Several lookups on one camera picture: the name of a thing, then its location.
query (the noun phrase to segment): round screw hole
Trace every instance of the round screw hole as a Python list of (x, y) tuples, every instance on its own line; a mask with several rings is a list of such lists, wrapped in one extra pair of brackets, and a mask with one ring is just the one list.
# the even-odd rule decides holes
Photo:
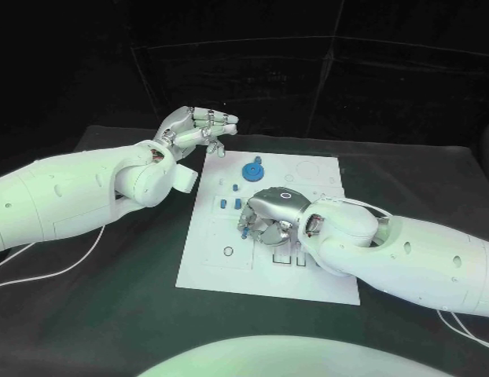
[(452, 258), (452, 262), (455, 263), (457, 268), (463, 267), (463, 258), (458, 255)]

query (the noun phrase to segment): robotic hand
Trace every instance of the robotic hand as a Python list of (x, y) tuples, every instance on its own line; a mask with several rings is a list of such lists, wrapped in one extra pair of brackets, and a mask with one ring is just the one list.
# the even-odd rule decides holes
[[(385, 213), (377, 218), (366, 207)], [(257, 218), (266, 231), (255, 230)], [(320, 266), (432, 309), (489, 317), (489, 242), (432, 222), (392, 216), (347, 198), (315, 203), (289, 188), (262, 190), (244, 206), (244, 238), (301, 242)]]
[(90, 232), (156, 206), (171, 188), (191, 192), (198, 173), (177, 161), (197, 145), (224, 157), (217, 136), (237, 134), (237, 122), (223, 112), (182, 107), (155, 140), (42, 159), (0, 177), (0, 251)]

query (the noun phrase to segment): white robot body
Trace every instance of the white robot body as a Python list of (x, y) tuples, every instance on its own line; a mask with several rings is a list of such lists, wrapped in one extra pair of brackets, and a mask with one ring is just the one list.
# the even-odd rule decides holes
[(155, 141), (37, 161), (0, 177), (0, 250), (90, 232), (158, 205), (174, 186), (191, 192), (197, 177)]
[[(432, 222), (377, 219), (361, 206), (325, 198), (302, 218), (324, 218), (298, 237), (318, 264), (429, 308), (489, 317), (489, 242)], [(380, 246), (370, 247), (376, 240)]]

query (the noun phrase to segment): dark table surface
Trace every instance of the dark table surface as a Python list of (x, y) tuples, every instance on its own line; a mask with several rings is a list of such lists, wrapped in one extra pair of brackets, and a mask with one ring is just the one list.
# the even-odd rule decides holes
[[(155, 134), (91, 126), (77, 151)], [(489, 240), (489, 184), (467, 148), (263, 136), (224, 143), (229, 150), (338, 156), (348, 197)], [(200, 147), (182, 164), (201, 172), (204, 156)], [(489, 376), (489, 349), (432, 309), (361, 281), (361, 306), (177, 288), (195, 194), (174, 190), (161, 206), (112, 224), (67, 274), (0, 288), (0, 375), (138, 375), (210, 342), (301, 335), (370, 346), (458, 376)], [(97, 235), (35, 245), (2, 267), (0, 282), (63, 270)], [(489, 341), (489, 319), (461, 317)]]

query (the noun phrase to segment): blue object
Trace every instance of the blue object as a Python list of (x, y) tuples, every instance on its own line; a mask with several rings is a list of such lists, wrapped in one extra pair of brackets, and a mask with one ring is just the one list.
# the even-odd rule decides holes
[(257, 182), (265, 177), (265, 167), (262, 166), (262, 157), (255, 158), (253, 163), (247, 163), (243, 167), (243, 178), (249, 182)]

